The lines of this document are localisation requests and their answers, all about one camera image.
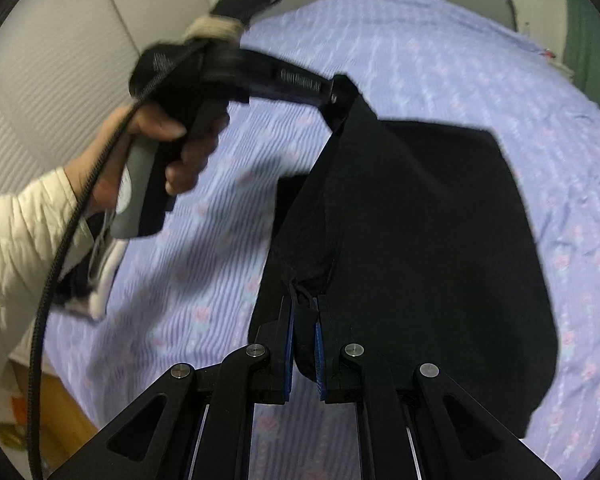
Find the black frame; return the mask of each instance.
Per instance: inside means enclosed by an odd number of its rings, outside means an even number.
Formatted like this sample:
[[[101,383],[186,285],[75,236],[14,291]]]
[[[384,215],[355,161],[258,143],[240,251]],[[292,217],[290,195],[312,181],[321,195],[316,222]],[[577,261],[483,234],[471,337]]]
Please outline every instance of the black frame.
[[[293,311],[285,297],[278,320],[220,365],[171,367],[50,480],[246,480],[254,403],[288,399]],[[331,333],[324,299],[320,319]],[[324,346],[340,368],[328,395],[356,403],[363,480],[558,478],[433,364],[414,372],[416,390],[400,392],[381,355],[338,345]]]

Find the hand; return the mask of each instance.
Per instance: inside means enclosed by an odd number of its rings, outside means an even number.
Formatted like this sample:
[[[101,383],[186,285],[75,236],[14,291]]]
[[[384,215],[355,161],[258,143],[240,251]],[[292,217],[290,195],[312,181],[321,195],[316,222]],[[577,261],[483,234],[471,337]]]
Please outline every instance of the hand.
[[[76,196],[83,192],[87,178],[100,153],[129,109],[130,107],[117,108],[102,123],[91,145],[64,167],[64,172]],[[172,162],[166,169],[166,190],[169,194],[184,193],[196,186],[198,175],[206,168],[209,155],[218,146],[218,135],[226,128],[228,122],[229,117],[225,115],[216,120],[207,136],[185,143],[181,160]],[[115,208],[131,135],[145,135],[152,139],[168,141],[175,140],[186,133],[185,127],[170,118],[157,104],[150,103],[140,108],[104,167],[93,189],[85,215],[91,216],[105,209]]]

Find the metal screw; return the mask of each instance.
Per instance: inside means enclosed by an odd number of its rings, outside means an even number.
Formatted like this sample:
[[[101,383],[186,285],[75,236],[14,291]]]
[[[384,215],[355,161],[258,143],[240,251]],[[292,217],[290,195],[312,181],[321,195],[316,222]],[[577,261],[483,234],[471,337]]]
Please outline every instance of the metal screw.
[[[360,357],[365,352],[365,348],[358,343],[350,343],[344,347],[344,353],[351,357]]]
[[[191,367],[185,363],[178,363],[171,367],[171,376],[176,379],[184,379],[191,373]]]
[[[267,349],[259,343],[254,343],[252,345],[247,346],[247,355],[250,357],[260,357],[266,351]]]
[[[431,363],[424,363],[423,365],[420,365],[420,373],[423,374],[425,377],[432,379],[438,376],[440,370],[436,365],[432,365]]]

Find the white jacket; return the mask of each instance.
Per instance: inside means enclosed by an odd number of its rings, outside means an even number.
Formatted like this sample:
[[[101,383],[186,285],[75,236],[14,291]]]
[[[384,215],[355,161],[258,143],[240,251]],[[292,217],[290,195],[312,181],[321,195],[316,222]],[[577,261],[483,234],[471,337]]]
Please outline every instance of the white jacket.
[[[46,274],[75,205],[62,168],[33,181],[18,195],[0,196],[0,374],[34,319]],[[64,272],[75,267],[92,245],[82,220]]]

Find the gray grip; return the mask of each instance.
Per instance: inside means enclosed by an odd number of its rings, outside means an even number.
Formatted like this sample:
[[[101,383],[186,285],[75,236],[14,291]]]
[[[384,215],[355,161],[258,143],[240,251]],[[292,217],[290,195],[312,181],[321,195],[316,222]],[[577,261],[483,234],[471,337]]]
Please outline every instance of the gray grip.
[[[114,238],[127,240],[140,234],[146,187],[159,145],[157,140],[145,136],[139,136],[131,143],[118,190],[116,217],[110,227],[111,236]]]

